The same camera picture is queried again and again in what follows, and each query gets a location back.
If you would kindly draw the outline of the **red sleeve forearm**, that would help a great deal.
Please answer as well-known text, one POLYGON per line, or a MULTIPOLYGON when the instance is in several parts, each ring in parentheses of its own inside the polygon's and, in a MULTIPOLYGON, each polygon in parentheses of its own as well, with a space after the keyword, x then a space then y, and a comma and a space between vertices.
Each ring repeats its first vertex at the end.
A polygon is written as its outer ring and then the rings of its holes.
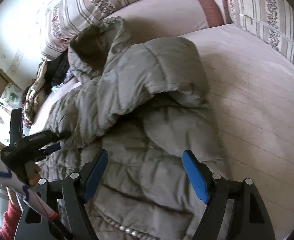
POLYGON ((3 224, 0 229, 0 237, 3 240, 14 240, 16 229, 22 212, 19 207, 8 202, 8 209, 3 215, 3 224))

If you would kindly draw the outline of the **left hand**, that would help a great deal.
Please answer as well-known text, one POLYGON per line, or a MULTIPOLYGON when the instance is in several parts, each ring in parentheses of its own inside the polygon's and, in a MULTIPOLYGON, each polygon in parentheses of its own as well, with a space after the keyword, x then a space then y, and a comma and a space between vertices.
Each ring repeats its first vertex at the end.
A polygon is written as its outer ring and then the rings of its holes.
POLYGON ((41 168, 39 165, 35 165, 33 174, 28 177, 29 185, 31 188, 34 188, 38 181, 41 179, 40 176, 41 168))

